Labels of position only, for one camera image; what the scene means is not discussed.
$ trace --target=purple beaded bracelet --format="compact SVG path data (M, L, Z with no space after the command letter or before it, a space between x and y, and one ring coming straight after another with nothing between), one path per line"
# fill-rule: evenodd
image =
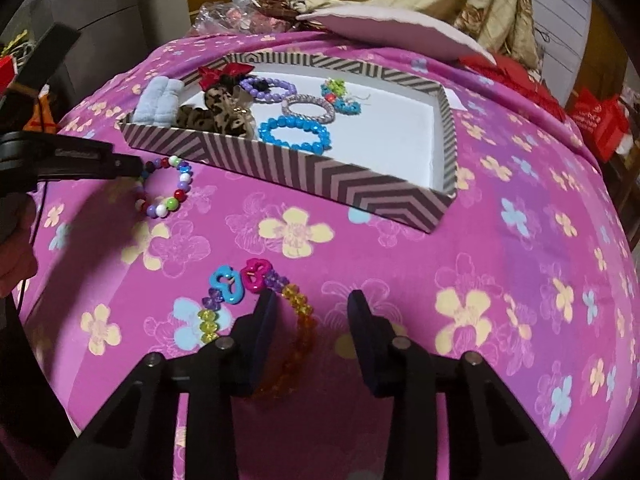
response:
M254 88L254 84L258 81L265 81L269 86L283 88L285 92L284 94L259 92ZM296 86L294 84L282 81L281 79L248 77L247 79L243 79L240 82L240 86L243 90L249 92L249 94L251 94L254 99L259 102L262 101L265 103L279 103L283 99L298 93L298 90L296 89Z

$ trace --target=pink floral fabric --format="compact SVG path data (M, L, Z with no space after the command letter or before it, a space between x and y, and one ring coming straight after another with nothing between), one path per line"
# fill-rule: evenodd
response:
M411 52L300 32L173 41L80 103L64 133L130 152L117 122L153 76L180 77L229 52L261 49L363 59L456 92L467 108L454 112L457 200L425 235L201 164L193 165L190 198L161 220L136 216L127 180L51 184L36 241L40 272L28 284L23 314L73 420L85 425L145 353L197 350L210 274L261 256L308 296L318 345L295 393L234 402L244 480L280 480L292 471L307 480L380 477L391 402L373 399L360 378L346 319L355 288L396 332L429 351L484 355L571 477L588 478L638 396L638 280L597 165L571 122ZM157 172L150 192L162 196L174 180ZM222 333L254 304L247 294L225 306ZM269 370L294 335L294 316L280 306ZM176 479L184 475L185 420L183 407ZM444 452L440 465L444 479Z

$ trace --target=person's hand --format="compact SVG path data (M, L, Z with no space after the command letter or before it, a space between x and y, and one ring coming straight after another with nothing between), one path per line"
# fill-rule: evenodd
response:
M38 272L38 261L29 243L36 205L30 196L19 213L15 231L0 244L0 298L6 298L22 280Z

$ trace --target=pink plastic charm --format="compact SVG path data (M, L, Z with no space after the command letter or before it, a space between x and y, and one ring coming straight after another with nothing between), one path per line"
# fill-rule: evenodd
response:
M260 294L266 288L264 275L272 269L273 266L269 260L261 260L260 258L247 260L246 267L240 271L244 288L254 294Z

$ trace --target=chevron pattern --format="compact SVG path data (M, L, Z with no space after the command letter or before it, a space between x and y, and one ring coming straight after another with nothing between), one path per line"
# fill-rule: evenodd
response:
M378 78L433 95L440 104L444 150L444 190L426 189L400 178L344 164L325 156L280 148L259 140L131 124L130 114L120 123L127 144L147 152L178 155L187 160L292 187L431 233L456 197L456 132L444 88L439 83L380 65L289 52L229 54L210 63L296 64ZM198 80L198 73L182 78Z

